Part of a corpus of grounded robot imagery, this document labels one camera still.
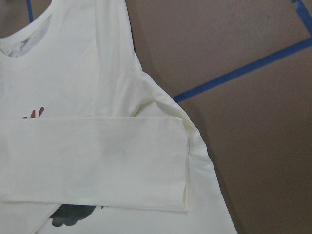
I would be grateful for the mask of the cream long-sleeve cat shirt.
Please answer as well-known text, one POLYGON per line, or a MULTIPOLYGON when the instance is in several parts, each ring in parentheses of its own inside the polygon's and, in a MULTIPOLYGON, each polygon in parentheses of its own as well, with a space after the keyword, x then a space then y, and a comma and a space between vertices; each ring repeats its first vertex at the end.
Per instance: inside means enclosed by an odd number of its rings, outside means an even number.
POLYGON ((123 0, 54 0, 0 40, 3 234, 234 234, 186 112, 145 73, 123 0))

